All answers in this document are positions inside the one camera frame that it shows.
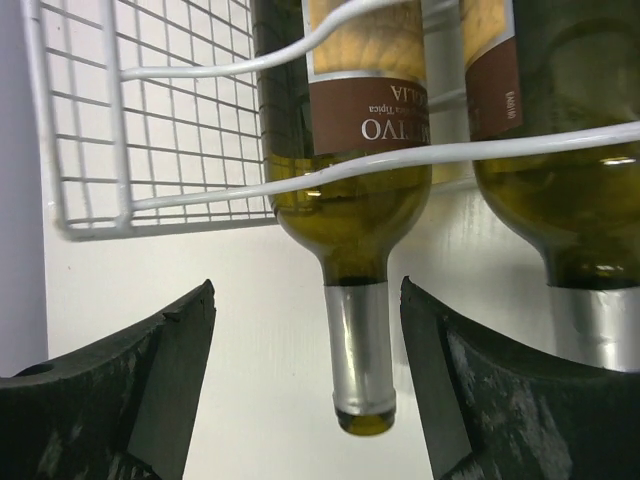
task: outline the wire shelf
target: wire shelf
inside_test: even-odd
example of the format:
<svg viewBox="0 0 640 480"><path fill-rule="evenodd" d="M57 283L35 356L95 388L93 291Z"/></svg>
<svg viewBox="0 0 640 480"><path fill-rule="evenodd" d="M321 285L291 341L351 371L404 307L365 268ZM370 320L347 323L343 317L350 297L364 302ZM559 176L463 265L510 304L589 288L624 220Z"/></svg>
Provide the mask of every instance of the wire shelf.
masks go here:
<svg viewBox="0 0 640 480"><path fill-rule="evenodd" d="M388 152L265 183L255 71L304 55L350 18L405 0L346 2L308 37L261 58L253 57L248 1L23 0L41 152L67 239L270 225L266 196L274 193L418 164L640 140L634 122ZM457 1L425 17L449 8ZM464 92L455 91L430 104L441 111L461 101Z"/></svg>

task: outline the black plastic part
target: black plastic part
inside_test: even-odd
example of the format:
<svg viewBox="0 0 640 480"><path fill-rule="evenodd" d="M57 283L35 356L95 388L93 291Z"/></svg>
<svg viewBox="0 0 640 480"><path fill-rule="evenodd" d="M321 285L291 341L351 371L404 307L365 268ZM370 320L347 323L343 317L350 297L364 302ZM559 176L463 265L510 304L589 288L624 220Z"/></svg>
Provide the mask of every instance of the black plastic part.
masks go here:
<svg viewBox="0 0 640 480"><path fill-rule="evenodd" d="M640 478L640 374L527 347L406 278L401 321L436 480Z"/></svg>
<svg viewBox="0 0 640 480"><path fill-rule="evenodd" d="M0 379L0 479L181 479L213 293L207 281L146 320Z"/></svg>

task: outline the brown label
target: brown label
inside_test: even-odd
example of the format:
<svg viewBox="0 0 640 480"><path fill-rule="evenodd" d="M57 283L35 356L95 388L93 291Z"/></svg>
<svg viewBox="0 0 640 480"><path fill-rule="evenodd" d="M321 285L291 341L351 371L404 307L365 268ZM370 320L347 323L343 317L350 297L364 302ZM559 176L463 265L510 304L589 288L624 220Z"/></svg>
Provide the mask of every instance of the brown label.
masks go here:
<svg viewBox="0 0 640 480"><path fill-rule="evenodd" d="M512 0L460 0L471 140L522 124Z"/></svg>
<svg viewBox="0 0 640 480"><path fill-rule="evenodd" d="M346 0L303 0L306 33ZM429 143L420 1L355 18L307 55L316 155Z"/></svg>
<svg viewBox="0 0 640 480"><path fill-rule="evenodd" d="M429 144L427 91L392 78L344 78L312 83L316 155L396 150Z"/></svg>

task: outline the white metal wire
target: white metal wire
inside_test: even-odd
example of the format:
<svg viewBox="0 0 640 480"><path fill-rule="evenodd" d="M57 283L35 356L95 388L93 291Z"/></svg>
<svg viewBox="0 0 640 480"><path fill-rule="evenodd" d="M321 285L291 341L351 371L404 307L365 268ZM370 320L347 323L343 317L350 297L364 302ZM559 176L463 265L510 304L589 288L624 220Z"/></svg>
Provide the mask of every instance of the white metal wire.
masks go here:
<svg viewBox="0 0 640 480"><path fill-rule="evenodd" d="M351 0L312 35L253 58L248 0L23 0L42 152L63 234L80 241L268 225L266 195L419 164L640 140L633 122L389 152L265 183L255 72L304 55L357 15L404 1ZM450 8L457 1L426 12L425 24ZM461 101L464 91L449 92L430 100L431 111Z"/></svg>

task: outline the wine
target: wine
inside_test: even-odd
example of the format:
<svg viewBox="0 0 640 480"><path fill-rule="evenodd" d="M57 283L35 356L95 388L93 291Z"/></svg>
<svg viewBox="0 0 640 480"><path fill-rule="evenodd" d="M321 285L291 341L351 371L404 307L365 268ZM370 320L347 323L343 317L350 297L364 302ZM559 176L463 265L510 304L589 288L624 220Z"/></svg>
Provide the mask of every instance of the wine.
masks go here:
<svg viewBox="0 0 640 480"><path fill-rule="evenodd" d="M343 0L252 0L256 55L317 28ZM429 142L419 2L350 21L306 58L258 77L269 181ZM427 201L431 168L361 175L270 198L322 265L338 423L355 435L395 416L387 258Z"/></svg>
<svg viewBox="0 0 640 480"><path fill-rule="evenodd" d="M472 140L638 120L640 2L489 3L461 2ZM640 369L640 143L474 169L491 209L544 259L558 353Z"/></svg>

